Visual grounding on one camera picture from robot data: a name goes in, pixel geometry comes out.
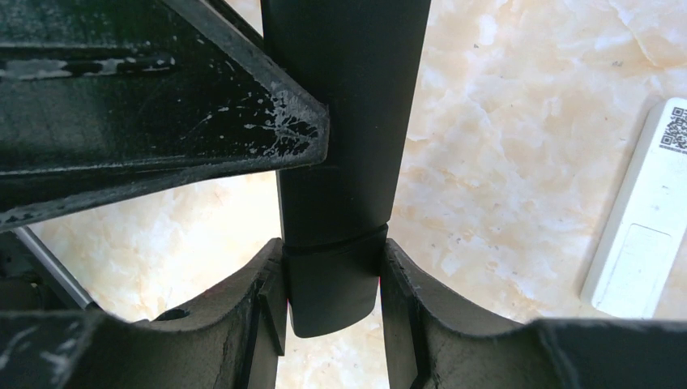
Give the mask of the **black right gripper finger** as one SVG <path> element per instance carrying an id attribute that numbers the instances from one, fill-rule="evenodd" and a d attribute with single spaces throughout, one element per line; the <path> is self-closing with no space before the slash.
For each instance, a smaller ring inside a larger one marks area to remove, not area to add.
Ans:
<path id="1" fill-rule="evenodd" d="M 686 325 L 540 318 L 521 324 L 460 296 L 388 240 L 383 335 L 393 388 L 683 388 Z"/>
<path id="2" fill-rule="evenodd" d="M 1 228 L 322 162 L 326 108 L 224 1 L 1 4 Z"/>
<path id="3" fill-rule="evenodd" d="M 153 321 L 103 310 L 1 314 L 4 388 L 273 388 L 284 355 L 282 242 Z"/>

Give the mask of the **black battery cover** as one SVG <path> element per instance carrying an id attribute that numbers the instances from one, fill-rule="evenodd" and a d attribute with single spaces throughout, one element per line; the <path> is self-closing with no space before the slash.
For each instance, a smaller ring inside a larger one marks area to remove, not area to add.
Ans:
<path id="1" fill-rule="evenodd" d="M 292 328 L 324 336 L 359 322 L 374 308 L 388 226 L 320 246 L 283 247 Z"/>

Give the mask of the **white battery cover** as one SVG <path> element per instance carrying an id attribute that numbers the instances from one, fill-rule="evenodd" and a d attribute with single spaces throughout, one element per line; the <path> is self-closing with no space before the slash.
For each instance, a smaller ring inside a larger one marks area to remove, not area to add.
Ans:
<path id="1" fill-rule="evenodd" d="M 671 242 L 666 233 L 632 224 L 596 308 L 619 318 L 651 318 L 654 289 Z"/>

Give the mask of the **white remote control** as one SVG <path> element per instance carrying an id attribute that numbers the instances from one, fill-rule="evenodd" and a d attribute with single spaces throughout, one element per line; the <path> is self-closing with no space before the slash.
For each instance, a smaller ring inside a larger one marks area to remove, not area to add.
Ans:
<path id="1" fill-rule="evenodd" d="M 580 293 L 581 299 L 595 309 L 632 224 L 666 233 L 672 238 L 654 289 L 656 310 L 686 232 L 684 98 L 670 98 L 647 114 Z"/>

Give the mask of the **black remote control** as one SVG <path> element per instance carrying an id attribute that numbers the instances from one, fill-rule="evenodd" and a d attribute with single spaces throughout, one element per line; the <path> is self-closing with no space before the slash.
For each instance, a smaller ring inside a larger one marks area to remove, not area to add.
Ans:
<path id="1" fill-rule="evenodd" d="M 388 224 L 427 1 L 264 1 L 267 52 L 328 109 L 326 159 L 277 173 L 284 246 L 347 241 Z"/>

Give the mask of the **aluminium frame rail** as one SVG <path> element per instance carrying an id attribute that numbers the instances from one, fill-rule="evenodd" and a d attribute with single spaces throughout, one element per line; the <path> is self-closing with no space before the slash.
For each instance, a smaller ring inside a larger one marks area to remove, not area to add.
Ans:
<path id="1" fill-rule="evenodd" d="M 36 271 L 67 307 L 82 310 L 100 309 L 86 289 L 29 227 L 14 229 L 13 234 L 31 253 L 31 263 Z"/>

